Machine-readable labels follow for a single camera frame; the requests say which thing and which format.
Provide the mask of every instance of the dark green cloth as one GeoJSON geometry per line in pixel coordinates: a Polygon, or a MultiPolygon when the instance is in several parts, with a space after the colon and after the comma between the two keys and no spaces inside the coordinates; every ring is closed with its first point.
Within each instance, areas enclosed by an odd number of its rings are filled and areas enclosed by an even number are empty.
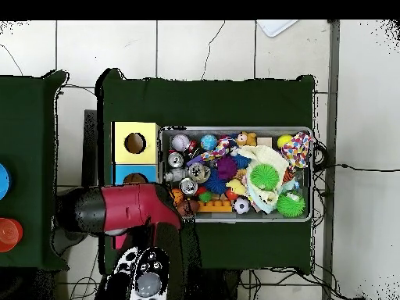
{"type": "Polygon", "coordinates": [[[0,266],[66,269],[51,249],[55,211],[55,94],[67,73],[42,78],[0,77],[0,163],[12,187],[0,200],[0,217],[19,221],[21,242],[0,253],[0,266]]]}
{"type": "MultiPolygon", "coordinates": [[[[311,76],[297,80],[175,81],[121,79],[106,71],[97,94],[104,97],[104,176],[111,184],[112,121],[164,126],[312,127],[311,76]]],[[[203,268],[297,266],[308,273],[311,223],[198,223],[203,268]]]]}

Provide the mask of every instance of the red cap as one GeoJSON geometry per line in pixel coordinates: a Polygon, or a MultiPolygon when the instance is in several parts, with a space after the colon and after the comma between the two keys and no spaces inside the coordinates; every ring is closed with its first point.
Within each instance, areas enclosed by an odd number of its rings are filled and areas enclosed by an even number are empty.
{"type": "Polygon", "coordinates": [[[22,227],[18,221],[0,218],[0,252],[8,252],[22,238],[22,227]]]}

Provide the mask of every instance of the blue ball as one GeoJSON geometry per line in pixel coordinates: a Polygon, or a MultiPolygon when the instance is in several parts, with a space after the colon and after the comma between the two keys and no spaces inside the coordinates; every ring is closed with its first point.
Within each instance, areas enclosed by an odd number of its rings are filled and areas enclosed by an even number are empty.
{"type": "Polygon", "coordinates": [[[200,145],[206,151],[212,151],[216,147],[216,143],[216,136],[213,136],[212,134],[207,134],[200,140],[200,145]]]}
{"type": "Polygon", "coordinates": [[[7,169],[0,163],[0,200],[2,200],[9,190],[9,173],[7,169]]]}

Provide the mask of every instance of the yellow ball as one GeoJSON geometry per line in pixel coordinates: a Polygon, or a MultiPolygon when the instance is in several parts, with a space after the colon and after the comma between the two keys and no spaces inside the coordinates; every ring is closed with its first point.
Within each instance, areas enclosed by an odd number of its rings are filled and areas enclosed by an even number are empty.
{"type": "Polygon", "coordinates": [[[286,143],[288,143],[293,137],[290,134],[284,134],[278,138],[278,147],[282,148],[286,143]]]}

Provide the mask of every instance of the toy bin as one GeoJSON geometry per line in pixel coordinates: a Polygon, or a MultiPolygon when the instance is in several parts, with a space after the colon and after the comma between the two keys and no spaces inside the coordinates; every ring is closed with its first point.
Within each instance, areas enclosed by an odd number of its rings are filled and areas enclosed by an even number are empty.
{"type": "MultiPolygon", "coordinates": [[[[213,134],[217,137],[222,135],[239,134],[241,131],[256,133],[258,138],[272,138],[272,147],[277,150],[277,139],[290,134],[295,136],[298,132],[305,132],[310,137],[313,132],[307,127],[164,127],[159,130],[159,180],[165,183],[163,175],[171,171],[168,163],[171,141],[177,134],[185,134],[190,140],[200,142],[206,134],[213,134]]],[[[309,144],[309,153],[306,157],[307,167],[296,168],[295,178],[299,183],[298,193],[305,199],[305,209],[302,215],[296,218],[287,218],[281,215],[276,209],[270,214],[263,211],[256,212],[250,208],[248,212],[237,214],[233,212],[197,212],[196,222],[198,223],[236,223],[236,222],[305,222],[310,220],[313,214],[313,142],[309,144]]],[[[172,188],[178,188],[179,182],[168,182],[172,188]]]]}

